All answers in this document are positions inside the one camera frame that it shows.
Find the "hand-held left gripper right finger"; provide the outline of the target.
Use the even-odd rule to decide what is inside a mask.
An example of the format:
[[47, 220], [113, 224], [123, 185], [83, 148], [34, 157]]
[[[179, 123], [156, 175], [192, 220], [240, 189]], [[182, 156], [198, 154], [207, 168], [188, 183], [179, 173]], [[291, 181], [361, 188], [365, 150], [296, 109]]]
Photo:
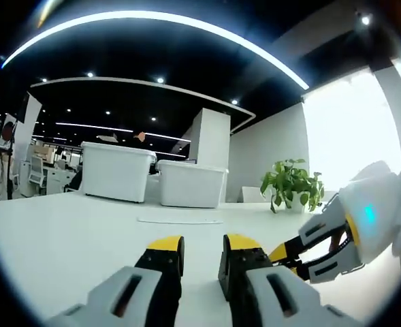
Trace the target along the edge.
[[233, 326], [359, 326], [341, 310], [322, 305], [297, 253], [280, 245], [266, 254], [240, 234], [223, 237], [218, 279]]

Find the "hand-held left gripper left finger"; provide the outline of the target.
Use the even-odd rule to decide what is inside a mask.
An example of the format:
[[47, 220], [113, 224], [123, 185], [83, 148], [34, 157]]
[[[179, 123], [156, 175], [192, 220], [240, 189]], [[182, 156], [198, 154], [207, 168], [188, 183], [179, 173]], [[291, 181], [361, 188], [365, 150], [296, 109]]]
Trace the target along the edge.
[[168, 236], [146, 247], [94, 287], [84, 304], [51, 317], [46, 326], [173, 326], [182, 294], [185, 242]]

